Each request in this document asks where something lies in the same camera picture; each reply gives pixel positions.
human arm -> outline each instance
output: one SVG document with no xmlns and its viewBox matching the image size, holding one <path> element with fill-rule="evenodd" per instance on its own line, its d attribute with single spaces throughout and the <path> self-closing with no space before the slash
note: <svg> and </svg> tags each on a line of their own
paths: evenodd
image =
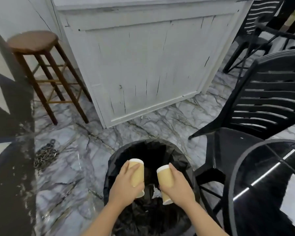
<svg viewBox="0 0 295 236">
<path fill-rule="evenodd" d="M 169 167 L 174 177 L 173 187 L 161 186 L 160 189 L 165 192 L 171 200 L 181 207 L 192 225 L 196 229 L 198 236 L 228 236 L 223 229 L 205 212 L 205 210 L 196 202 L 194 193 L 185 179 L 184 175 L 178 171 L 171 163 Z"/>
<path fill-rule="evenodd" d="M 82 236 L 109 236 L 119 214 L 144 189 L 143 182 L 136 187 L 131 186 L 130 183 L 131 176 L 140 164 L 136 164 L 127 170 L 128 164 L 129 161 L 126 161 L 116 177 L 109 192 L 107 205 Z"/>
</svg>

tan paper cup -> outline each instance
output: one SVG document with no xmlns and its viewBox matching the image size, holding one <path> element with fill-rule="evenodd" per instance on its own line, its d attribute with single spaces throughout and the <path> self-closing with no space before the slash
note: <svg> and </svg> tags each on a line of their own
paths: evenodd
<svg viewBox="0 0 295 236">
<path fill-rule="evenodd" d="M 160 185 L 164 185 L 167 187 L 172 187 L 174 185 L 174 177 L 169 168 L 169 165 L 164 165 L 156 170 L 158 182 Z M 169 198 L 167 194 L 162 192 L 163 197 L 163 205 L 169 205 L 173 203 L 173 201 Z"/>
<path fill-rule="evenodd" d="M 128 169 L 136 164 L 140 164 L 140 167 L 134 172 L 131 177 L 131 185 L 134 187 L 141 182 L 144 182 L 144 162 L 142 160 L 136 158 L 130 159 Z M 137 198 L 140 198 L 142 196 L 144 196 L 144 190 L 142 190 L 142 192 L 138 194 Z"/>
</svg>

black trash bag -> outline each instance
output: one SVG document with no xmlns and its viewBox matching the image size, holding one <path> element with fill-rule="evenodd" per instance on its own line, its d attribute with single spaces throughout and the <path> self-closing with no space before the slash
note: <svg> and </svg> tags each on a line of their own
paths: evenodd
<svg viewBox="0 0 295 236">
<path fill-rule="evenodd" d="M 118 149 L 108 161 L 104 184 L 104 204 L 122 165 L 131 158 L 144 162 L 145 195 L 135 199 L 119 215 L 112 233 L 116 236 L 180 236 L 191 226 L 185 212 L 177 205 L 163 205 L 160 197 L 152 199 L 154 187 L 158 188 L 156 170 L 172 163 L 181 171 L 192 187 L 199 202 L 199 187 L 190 163 L 177 146 L 166 140 L 141 140 Z"/>
</svg>

floor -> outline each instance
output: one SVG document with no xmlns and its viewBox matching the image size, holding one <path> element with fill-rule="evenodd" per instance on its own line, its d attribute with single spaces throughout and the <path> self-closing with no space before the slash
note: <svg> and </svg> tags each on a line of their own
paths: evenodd
<svg viewBox="0 0 295 236">
<path fill-rule="evenodd" d="M 232 45 L 225 61 L 234 48 L 236 44 Z M 60 153 L 43 173 L 36 172 L 36 235 L 75 236 L 90 224 L 103 207 L 108 160 L 127 143 L 165 139 L 180 148 L 193 169 L 201 166 L 205 162 L 206 137 L 188 141 L 188 136 L 216 118 L 235 87 L 236 72 L 226 75 L 219 70 L 206 94 L 108 129 L 102 128 L 94 106 L 84 95 L 80 103 L 90 120 L 88 124 L 82 121 L 73 105 L 54 104 L 52 109 L 59 122 L 54 126 L 36 98 L 35 150 L 55 139 L 55 148 Z M 295 126 L 273 138 L 295 139 Z M 214 182 L 208 187 L 222 194 L 221 184 Z M 212 206 L 217 202 L 213 196 L 208 196 L 208 200 Z"/>
</svg>

black plastic chair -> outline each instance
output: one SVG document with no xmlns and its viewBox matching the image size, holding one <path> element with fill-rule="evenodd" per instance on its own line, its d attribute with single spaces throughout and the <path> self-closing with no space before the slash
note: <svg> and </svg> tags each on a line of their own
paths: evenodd
<svg viewBox="0 0 295 236">
<path fill-rule="evenodd" d="M 212 193 L 201 185 L 211 181 L 224 184 L 246 149 L 294 124 L 295 50 L 256 59 L 218 117 L 189 137 L 207 137 L 205 164 L 195 171 L 200 189 Z M 216 214 L 223 201 L 212 210 L 203 193 L 200 196 L 208 214 L 217 222 Z"/>
<path fill-rule="evenodd" d="M 266 39 L 259 37 L 261 30 L 256 29 L 255 20 L 257 17 L 267 15 L 269 18 L 274 16 L 284 0 L 254 0 L 252 6 L 241 25 L 235 41 L 238 43 L 238 47 L 226 63 L 223 72 L 228 73 L 231 70 L 233 63 L 240 56 L 240 54 L 248 49 L 250 43 L 250 52 L 259 49 L 263 50 L 264 55 L 267 55 L 272 47 L 272 43 L 267 43 Z"/>
</svg>

